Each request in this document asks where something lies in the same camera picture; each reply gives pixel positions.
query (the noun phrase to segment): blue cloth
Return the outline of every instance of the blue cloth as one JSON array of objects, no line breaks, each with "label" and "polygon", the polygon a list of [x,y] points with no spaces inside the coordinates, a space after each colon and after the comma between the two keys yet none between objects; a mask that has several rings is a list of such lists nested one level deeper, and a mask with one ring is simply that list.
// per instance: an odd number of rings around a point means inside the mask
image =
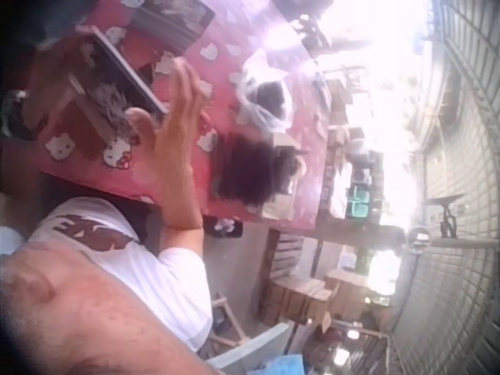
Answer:
[{"label": "blue cloth", "polygon": [[302,355],[283,355],[273,360],[265,369],[249,371],[247,375],[305,375]]}]

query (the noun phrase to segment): person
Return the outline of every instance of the person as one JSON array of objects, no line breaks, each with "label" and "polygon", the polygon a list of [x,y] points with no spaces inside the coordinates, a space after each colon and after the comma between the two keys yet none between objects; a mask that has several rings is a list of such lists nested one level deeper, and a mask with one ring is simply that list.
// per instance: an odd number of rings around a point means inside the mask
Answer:
[{"label": "person", "polygon": [[148,113],[127,110],[162,188],[158,251],[138,244],[120,212],[96,198],[63,203],[15,251],[0,233],[2,319],[39,373],[216,373],[194,353],[212,325],[191,168],[205,97],[183,59],[170,87],[170,115],[157,133]]}]

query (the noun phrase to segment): white t-shirt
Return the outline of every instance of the white t-shirt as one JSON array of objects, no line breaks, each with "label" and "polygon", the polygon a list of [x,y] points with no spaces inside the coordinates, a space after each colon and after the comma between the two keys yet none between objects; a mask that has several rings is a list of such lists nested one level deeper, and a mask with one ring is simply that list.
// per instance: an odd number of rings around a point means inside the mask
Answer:
[{"label": "white t-shirt", "polygon": [[202,258],[186,248],[154,256],[138,244],[109,202],[74,198],[43,220],[28,241],[66,241],[127,285],[179,339],[198,351],[212,327],[212,303]]}]

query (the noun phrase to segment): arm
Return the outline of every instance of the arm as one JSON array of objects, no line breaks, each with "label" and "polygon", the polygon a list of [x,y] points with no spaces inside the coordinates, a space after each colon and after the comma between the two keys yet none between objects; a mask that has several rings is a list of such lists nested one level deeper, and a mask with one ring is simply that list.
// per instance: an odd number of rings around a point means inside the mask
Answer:
[{"label": "arm", "polygon": [[183,59],[175,61],[170,89],[170,115],[158,133],[154,133],[152,119],[145,111],[129,109],[127,115],[161,184],[162,248],[187,248],[202,255],[203,219],[196,198],[191,152],[205,97],[198,75]]}]

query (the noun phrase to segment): fingers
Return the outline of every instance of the fingers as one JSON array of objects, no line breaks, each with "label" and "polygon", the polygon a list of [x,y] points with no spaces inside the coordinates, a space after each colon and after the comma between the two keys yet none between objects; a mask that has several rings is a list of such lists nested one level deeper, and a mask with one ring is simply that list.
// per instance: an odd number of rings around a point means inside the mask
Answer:
[{"label": "fingers", "polygon": [[140,108],[129,108],[125,111],[130,125],[135,129],[141,143],[148,149],[155,147],[154,121],[151,115]]},{"label": "fingers", "polygon": [[198,74],[184,59],[174,60],[170,87],[173,118],[194,120],[199,117],[206,98],[200,88]]}]

